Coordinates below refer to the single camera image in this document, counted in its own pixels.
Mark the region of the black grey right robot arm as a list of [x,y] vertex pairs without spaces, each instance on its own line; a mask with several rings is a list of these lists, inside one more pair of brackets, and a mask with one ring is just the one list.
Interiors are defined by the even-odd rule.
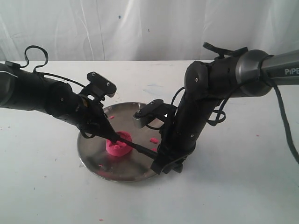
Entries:
[[276,93],[287,144],[297,160],[299,154],[278,87],[298,83],[298,51],[271,56],[261,50],[250,50],[240,56],[223,53],[211,63],[194,61],[186,70],[185,92],[180,103],[168,115],[170,122],[162,130],[162,141],[151,169],[157,174],[181,172],[204,126],[215,126],[225,119],[223,109],[230,98],[260,97],[270,90]]

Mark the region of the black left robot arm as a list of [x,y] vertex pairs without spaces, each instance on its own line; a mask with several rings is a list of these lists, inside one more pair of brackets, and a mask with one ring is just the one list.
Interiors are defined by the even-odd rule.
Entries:
[[102,100],[113,97],[116,86],[98,73],[87,74],[89,84],[74,93],[65,82],[27,72],[19,64],[0,65],[0,106],[6,109],[39,111],[78,128],[85,138],[120,139],[103,111]]

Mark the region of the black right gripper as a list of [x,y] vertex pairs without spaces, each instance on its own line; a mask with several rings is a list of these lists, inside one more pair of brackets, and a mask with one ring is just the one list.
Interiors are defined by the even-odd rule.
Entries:
[[170,171],[181,173],[183,162],[195,149],[196,126],[163,126],[161,143],[151,169],[158,175]]

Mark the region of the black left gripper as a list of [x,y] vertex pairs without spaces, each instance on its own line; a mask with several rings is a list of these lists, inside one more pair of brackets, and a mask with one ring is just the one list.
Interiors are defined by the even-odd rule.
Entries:
[[53,117],[77,127],[85,139],[95,136],[111,142],[119,139],[102,107],[83,96],[59,97],[53,104]]

